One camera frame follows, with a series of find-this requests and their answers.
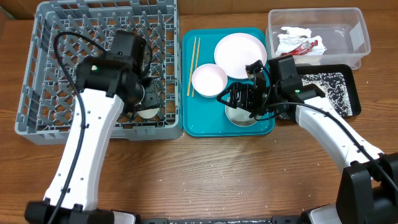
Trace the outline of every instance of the dish rack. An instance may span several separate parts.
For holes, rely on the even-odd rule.
[[[152,47],[150,77],[161,86],[162,107],[152,119],[121,114],[111,138],[131,141],[175,139],[182,135],[181,48],[177,0],[71,0],[38,5],[19,101],[15,130],[35,144],[66,143],[73,121],[73,91],[58,69],[52,41],[73,31],[109,50],[117,30],[134,32]],[[58,49],[67,70],[98,49],[75,36],[60,40]]]

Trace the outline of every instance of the wooden table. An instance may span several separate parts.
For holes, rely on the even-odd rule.
[[[363,11],[372,51],[354,71],[362,113],[348,122],[385,153],[398,145],[398,11]],[[267,26],[267,14],[182,16],[192,29]],[[0,222],[23,223],[41,200],[64,146],[36,146],[14,131],[32,21],[8,21],[0,40]],[[110,141],[99,208],[144,218],[264,218],[333,203],[340,174],[304,129],[278,122],[267,136]]]

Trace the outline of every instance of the crumpled paper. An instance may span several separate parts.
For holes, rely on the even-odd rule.
[[[276,56],[280,56],[282,53],[288,53],[296,49],[304,42],[308,41],[310,43],[318,40],[318,45],[306,53],[305,55],[323,55],[326,48],[322,43],[322,37],[319,35],[316,37],[311,37],[310,29],[303,29],[299,27],[282,27],[282,30],[286,30],[286,34],[279,34],[279,45],[275,52]]]

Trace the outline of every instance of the blue tray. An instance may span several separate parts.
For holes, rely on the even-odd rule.
[[[257,28],[204,29],[192,30],[183,37],[182,60],[182,112],[183,127],[186,132],[195,137],[218,136],[250,136],[268,134],[275,126],[275,120],[259,121],[249,127],[239,127],[229,121],[225,115],[225,105],[216,98],[205,98],[199,93],[195,97],[187,96],[189,74],[191,69],[192,49],[195,37],[200,37],[198,67],[206,63],[215,63],[214,51],[217,43],[225,36],[234,33],[247,33],[257,37],[266,46],[264,33]],[[249,80],[236,80],[228,77],[229,86],[232,82],[249,83]]]

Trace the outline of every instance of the chopstick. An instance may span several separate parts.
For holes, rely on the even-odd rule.
[[[195,70],[198,68],[199,50],[200,50],[200,37],[199,37],[199,41],[198,41],[197,61],[196,61],[196,64],[195,64]],[[192,88],[192,97],[193,96],[195,96],[195,88]]]
[[[192,61],[191,61],[191,72],[189,74],[189,82],[188,82],[188,92],[187,92],[187,96],[190,95],[190,91],[191,91],[191,82],[192,82],[192,70],[193,70],[193,59],[195,59],[195,49],[197,46],[197,37],[195,37],[195,42],[193,43],[193,50],[192,50]]]

